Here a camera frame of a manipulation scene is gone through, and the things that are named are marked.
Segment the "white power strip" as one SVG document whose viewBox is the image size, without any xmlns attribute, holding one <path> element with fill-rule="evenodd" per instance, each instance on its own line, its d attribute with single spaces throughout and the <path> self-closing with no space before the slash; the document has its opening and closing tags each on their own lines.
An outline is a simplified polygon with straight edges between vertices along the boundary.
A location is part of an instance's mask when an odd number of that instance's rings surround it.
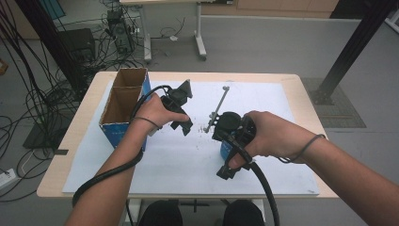
<svg viewBox="0 0 399 226">
<path fill-rule="evenodd" d="M 0 173 L 0 190 L 18 180 L 14 169 L 8 169 Z"/>
</svg>

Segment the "white desk on casters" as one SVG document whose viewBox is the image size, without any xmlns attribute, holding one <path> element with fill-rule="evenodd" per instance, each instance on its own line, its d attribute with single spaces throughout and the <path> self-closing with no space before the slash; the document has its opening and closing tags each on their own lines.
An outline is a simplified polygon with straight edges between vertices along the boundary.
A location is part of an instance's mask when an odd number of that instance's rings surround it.
<svg viewBox="0 0 399 226">
<path fill-rule="evenodd" d="M 212 3 L 215 0 L 120 0 L 124 6 L 133 6 L 139 14 L 142 33 L 143 33 L 143 57 L 146 63 L 152 61 L 152 38 L 148 31 L 146 13 L 144 6 L 149 4 L 194 4 L 196 6 L 196 28 L 194 29 L 194 39 L 199 50 L 199 57 L 203 60 L 207 58 L 206 49 L 201 35 L 201 3 Z"/>
</svg>

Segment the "light wooden table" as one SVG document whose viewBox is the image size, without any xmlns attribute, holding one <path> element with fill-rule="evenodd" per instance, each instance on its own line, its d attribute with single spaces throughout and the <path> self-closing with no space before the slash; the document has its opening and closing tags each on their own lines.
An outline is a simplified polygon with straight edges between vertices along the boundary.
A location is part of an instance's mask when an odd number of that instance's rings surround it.
<svg viewBox="0 0 399 226">
<path fill-rule="evenodd" d="M 66 155 L 56 155 L 52 160 L 38 187 L 38 195 L 43 198 L 71 198 L 73 193 L 64 193 L 65 185 L 72 168 L 75 153 L 83 140 L 90 125 L 92 117 L 103 97 L 108 82 L 114 81 L 116 73 L 97 73 L 89 86 L 88 92 L 80 104 L 72 123 L 63 138 L 59 149 L 69 150 Z M 295 74 L 278 73 L 177 73 L 177 72 L 151 72 L 149 74 L 152 86 L 168 84 L 175 88 L 184 80 L 194 82 L 248 82 L 248 83 L 280 83 L 283 86 L 289 107 L 294 116 L 294 123 L 305 127 L 316 134 L 321 134 L 324 128 L 312 106 L 311 100 L 305 90 L 301 79 Z M 239 195 L 163 195 L 163 196 L 137 196 L 129 194 L 132 199 L 263 199 L 264 195 L 239 196 Z"/>
</svg>

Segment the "thin dark wrist band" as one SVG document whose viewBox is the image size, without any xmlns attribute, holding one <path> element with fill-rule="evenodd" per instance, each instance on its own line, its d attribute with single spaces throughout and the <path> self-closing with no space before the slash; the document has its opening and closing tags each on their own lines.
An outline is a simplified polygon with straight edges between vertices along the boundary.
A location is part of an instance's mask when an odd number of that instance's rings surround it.
<svg viewBox="0 0 399 226">
<path fill-rule="evenodd" d="M 278 160 L 281 163 L 284 164 L 290 164 L 290 163 L 294 163 L 298 158 L 300 158 L 302 156 L 302 154 L 304 152 L 306 152 L 308 150 L 308 148 L 313 144 L 313 142 L 315 140 L 317 140 L 318 138 L 327 138 L 325 135 L 323 134 L 317 134 L 315 135 L 309 142 L 306 143 L 306 145 L 300 150 L 299 154 L 297 154 L 295 157 L 290 158 L 290 157 L 278 157 Z"/>
<path fill-rule="evenodd" d="M 133 120 L 143 120 L 143 121 L 147 121 L 149 123 L 151 123 L 153 126 L 156 127 L 157 130 L 160 130 L 163 128 L 163 126 L 159 126 L 158 124 L 156 124 L 154 121 L 151 121 L 149 119 L 143 118 L 143 117 L 133 117 Z"/>
</svg>

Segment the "wooden cabinet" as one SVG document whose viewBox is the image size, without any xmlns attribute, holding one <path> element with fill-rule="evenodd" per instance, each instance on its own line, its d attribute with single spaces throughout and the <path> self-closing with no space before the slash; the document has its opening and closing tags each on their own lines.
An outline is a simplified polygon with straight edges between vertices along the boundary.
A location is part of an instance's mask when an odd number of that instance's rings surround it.
<svg viewBox="0 0 399 226">
<path fill-rule="evenodd" d="M 266 16 L 327 19 L 340 0 L 228 0 L 229 4 L 203 3 L 203 15 Z"/>
</svg>

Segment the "person's right leg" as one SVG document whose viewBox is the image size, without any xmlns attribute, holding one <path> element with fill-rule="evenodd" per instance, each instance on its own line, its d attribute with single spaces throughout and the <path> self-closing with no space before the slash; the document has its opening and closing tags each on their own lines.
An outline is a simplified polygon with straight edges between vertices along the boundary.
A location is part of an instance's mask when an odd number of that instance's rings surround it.
<svg viewBox="0 0 399 226">
<path fill-rule="evenodd" d="M 222 226 L 264 226 L 263 214 L 253 202 L 237 200 L 227 206 Z"/>
</svg>

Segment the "black stand base plate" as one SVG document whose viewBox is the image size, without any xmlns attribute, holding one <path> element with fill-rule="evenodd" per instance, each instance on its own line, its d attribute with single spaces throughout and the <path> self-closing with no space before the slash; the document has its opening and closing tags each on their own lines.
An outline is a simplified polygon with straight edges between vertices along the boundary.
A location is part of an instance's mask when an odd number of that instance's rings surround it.
<svg viewBox="0 0 399 226">
<path fill-rule="evenodd" d="M 67 127 L 53 128 L 43 131 L 37 124 L 29 132 L 23 146 L 26 149 L 57 149 L 67 132 Z"/>
</svg>

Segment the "blue cardboard box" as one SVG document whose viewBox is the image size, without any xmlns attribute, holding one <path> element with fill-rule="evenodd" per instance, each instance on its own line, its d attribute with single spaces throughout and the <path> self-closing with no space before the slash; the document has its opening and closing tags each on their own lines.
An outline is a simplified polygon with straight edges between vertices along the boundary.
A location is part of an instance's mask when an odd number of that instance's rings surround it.
<svg viewBox="0 0 399 226">
<path fill-rule="evenodd" d="M 100 128 L 114 148 L 128 129 L 138 100 L 150 90 L 146 68 L 123 68 L 117 72 L 99 121 Z"/>
</svg>

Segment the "black metal stand post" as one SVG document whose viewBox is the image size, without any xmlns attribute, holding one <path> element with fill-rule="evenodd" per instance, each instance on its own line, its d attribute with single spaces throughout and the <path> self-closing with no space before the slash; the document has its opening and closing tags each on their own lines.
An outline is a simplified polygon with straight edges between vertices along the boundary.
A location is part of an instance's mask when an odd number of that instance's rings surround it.
<svg viewBox="0 0 399 226">
<path fill-rule="evenodd" d="M 331 95 L 399 0 L 376 0 L 317 89 L 310 91 L 316 105 L 331 105 Z"/>
<path fill-rule="evenodd" d="M 15 0 L 27 21 L 32 25 L 59 69 L 64 73 L 74 92 L 83 97 L 88 83 L 83 73 L 72 60 L 66 46 L 58 35 L 53 20 L 41 5 L 40 0 Z"/>
</svg>

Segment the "computer tower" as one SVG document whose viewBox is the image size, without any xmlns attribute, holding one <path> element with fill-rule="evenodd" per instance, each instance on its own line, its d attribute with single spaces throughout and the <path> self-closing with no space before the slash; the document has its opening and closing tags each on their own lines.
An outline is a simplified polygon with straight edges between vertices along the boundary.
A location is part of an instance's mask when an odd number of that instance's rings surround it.
<svg viewBox="0 0 399 226">
<path fill-rule="evenodd" d="M 130 34 L 129 26 L 125 23 L 122 9 L 107 11 L 107 24 L 111 36 L 114 38 L 119 54 L 128 54 L 133 52 L 133 40 Z"/>
</svg>

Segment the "teal panel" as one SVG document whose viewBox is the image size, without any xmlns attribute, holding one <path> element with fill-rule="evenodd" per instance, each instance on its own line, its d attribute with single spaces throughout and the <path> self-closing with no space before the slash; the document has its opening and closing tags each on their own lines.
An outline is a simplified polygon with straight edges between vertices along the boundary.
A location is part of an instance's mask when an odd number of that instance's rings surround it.
<svg viewBox="0 0 399 226">
<path fill-rule="evenodd" d="M 52 20 L 65 16 L 65 11 L 58 0 L 40 0 L 40 3 Z"/>
</svg>

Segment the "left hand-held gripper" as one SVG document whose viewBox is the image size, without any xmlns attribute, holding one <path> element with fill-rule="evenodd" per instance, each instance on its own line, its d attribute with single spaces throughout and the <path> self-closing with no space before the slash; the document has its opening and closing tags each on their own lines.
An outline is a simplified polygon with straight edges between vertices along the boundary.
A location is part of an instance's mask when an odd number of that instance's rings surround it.
<svg viewBox="0 0 399 226">
<path fill-rule="evenodd" d="M 179 114 L 184 114 L 183 105 L 187 103 L 188 98 L 192 98 L 192 90 L 190 85 L 190 80 L 187 79 L 176 89 L 172 89 L 171 87 L 167 87 L 166 94 L 161 97 L 161 101 L 163 106 L 168 111 L 172 111 Z M 183 134 L 187 136 L 191 127 L 193 126 L 193 122 L 191 120 L 188 121 L 173 121 L 170 127 L 173 130 L 176 130 L 179 126 L 182 127 Z"/>
</svg>

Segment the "person's leg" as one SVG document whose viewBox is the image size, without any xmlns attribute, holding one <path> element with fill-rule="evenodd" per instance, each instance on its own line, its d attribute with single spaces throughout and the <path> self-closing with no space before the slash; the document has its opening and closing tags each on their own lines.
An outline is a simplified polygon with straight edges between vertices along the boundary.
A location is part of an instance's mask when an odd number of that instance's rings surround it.
<svg viewBox="0 0 399 226">
<path fill-rule="evenodd" d="M 222 226 L 264 226 L 263 214 L 253 202 L 237 200 L 227 206 Z"/>
<path fill-rule="evenodd" d="M 183 217 L 176 203 L 157 201 L 147 207 L 138 226 L 183 226 Z"/>
</svg>

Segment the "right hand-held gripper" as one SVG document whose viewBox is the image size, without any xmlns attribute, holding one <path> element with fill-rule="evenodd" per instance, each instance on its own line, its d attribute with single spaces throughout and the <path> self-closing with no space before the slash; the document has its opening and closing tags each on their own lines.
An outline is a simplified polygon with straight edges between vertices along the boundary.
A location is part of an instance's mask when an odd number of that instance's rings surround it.
<svg viewBox="0 0 399 226">
<path fill-rule="evenodd" d="M 208 126 L 204 129 L 204 132 L 208 133 L 211 127 L 214 127 L 212 139 L 221 142 L 227 141 L 232 145 L 232 150 L 228 159 L 216 173 L 216 175 L 220 178 L 228 180 L 232 179 L 235 173 L 240 170 L 239 168 L 232 169 L 229 167 L 231 159 L 237 154 L 239 154 L 246 161 L 246 164 L 243 165 L 243 168 L 246 170 L 250 169 L 252 157 L 245 150 L 245 147 L 252 139 L 254 139 L 256 135 L 256 127 L 252 119 L 249 117 L 241 117 L 235 112 L 227 111 L 221 115 L 218 114 L 218 110 L 221 107 L 228 91 L 230 90 L 230 87 L 224 86 L 222 89 L 224 90 L 224 93 L 216 107 L 216 110 L 210 114 L 210 120 L 208 122 Z"/>
</svg>

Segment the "person's left leg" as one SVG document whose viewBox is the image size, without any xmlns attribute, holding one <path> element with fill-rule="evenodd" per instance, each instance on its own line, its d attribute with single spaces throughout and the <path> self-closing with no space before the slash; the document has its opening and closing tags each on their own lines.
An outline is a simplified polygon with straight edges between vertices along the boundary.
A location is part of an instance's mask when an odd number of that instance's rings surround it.
<svg viewBox="0 0 399 226">
<path fill-rule="evenodd" d="M 157 201 L 147 207 L 138 226 L 183 226 L 183 217 L 176 203 Z"/>
</svg>

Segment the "black equipment case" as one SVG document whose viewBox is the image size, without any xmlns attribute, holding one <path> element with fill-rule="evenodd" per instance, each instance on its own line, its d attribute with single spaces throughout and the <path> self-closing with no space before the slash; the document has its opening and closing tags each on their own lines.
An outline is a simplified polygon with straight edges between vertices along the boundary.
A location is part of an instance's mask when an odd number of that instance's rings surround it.
<svg viewBox="0 0 399 226">
<path fill-rule="evenodd" d="M 59 31 L 58 35 L 75 62 L 94 60 L 95 40 L 89 28 Z"/>
</svg>

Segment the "person's left hand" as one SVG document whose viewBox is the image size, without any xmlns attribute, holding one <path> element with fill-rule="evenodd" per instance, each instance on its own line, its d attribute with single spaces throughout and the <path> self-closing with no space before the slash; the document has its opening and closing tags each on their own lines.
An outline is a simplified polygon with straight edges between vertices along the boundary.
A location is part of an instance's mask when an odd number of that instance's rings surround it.
<svg viewBox="0 0 399 226">
<path fill-rule="evenodd" d="M 154 93 L 150 100 L 139 108 L 135 117 L 143 117 L 154 121 L 159 126 L 163 126 L 170 121 L 188 121 L 189 117 L 185 114 L 179 114 L 168 111 L 163 106 L 160 97 Z M 151 123 L 143 120 L 133 120 L 131 123 L 132 129 L 139 129 L 145 133 L 156 129 Z"/>
</svg>

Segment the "person's right hand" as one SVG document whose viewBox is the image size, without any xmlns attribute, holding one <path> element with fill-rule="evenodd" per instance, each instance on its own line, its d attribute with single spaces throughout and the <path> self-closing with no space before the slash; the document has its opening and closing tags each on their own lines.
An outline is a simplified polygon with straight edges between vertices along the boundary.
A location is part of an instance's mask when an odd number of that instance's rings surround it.
<svg viewBox="0 0 399 226">
<path fill-rule="evenodd" d="M 257 129 L 255 138 L 245 147 L 251 157 L 285 157 L 294 163 L 309 163 L 308 155 L 301 151 L 315 137 L 315 133 L 268 111 L 250 111 L 247 116 L 254 121 Z"/>
</svg>

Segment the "white table mat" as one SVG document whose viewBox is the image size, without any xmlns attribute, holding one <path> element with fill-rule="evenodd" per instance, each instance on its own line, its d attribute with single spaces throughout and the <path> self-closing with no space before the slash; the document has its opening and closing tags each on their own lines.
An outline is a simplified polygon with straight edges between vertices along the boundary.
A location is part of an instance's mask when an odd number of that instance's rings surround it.
<svg viewBox="0 0 399 226">
<path fill-rule="evenodd" d="M 108 99 L 111 83 L 92 117 L 72 162 L 64 193 L 74 193 L 80 185 L 92 178 L 114 147 L 100 127 L 100 117 Z M 212 139 L 214 127 L 205 133 L 209 115 L 215 110 L 223 94 L 230 90 L 219 109 L 243 116 L 251 110 L 270 111 L 294 122 L 282 84 L 248 82 L 191 82 L 193 98 L 183 106 L 194 125 L 187 136 L 179 126 L 173 130 L 165 125 L 148 137 L 142 160 L 136 165 L 130 194 L 137 196 L 163 195 L 264 195 L 263 187 L 253 171 L 241 169 L 233 179 L 224 180 L 216 175 L 224 165 L 220 154 L 221 142 Z M 274 157 L 254 158 L 271 186 L 274 195 L 320 194 L 311 169 L 305 165 L 283 164 Z"/>
</svg>

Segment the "blue bottle with white cap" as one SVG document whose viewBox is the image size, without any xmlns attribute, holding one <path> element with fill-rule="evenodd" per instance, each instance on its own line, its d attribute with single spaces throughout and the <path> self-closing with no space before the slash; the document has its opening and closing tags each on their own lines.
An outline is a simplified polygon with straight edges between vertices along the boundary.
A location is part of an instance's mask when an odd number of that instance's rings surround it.
<svg viewBox="0 0 399 226">
<path fill-rule="evenodd" d="M 231 150 L 232 150 L 231 144 L 229 144 L 227 141 L 221 142 L 219 152 L 224 161 L 226 161 L 228 159 Z"/>
</svg>

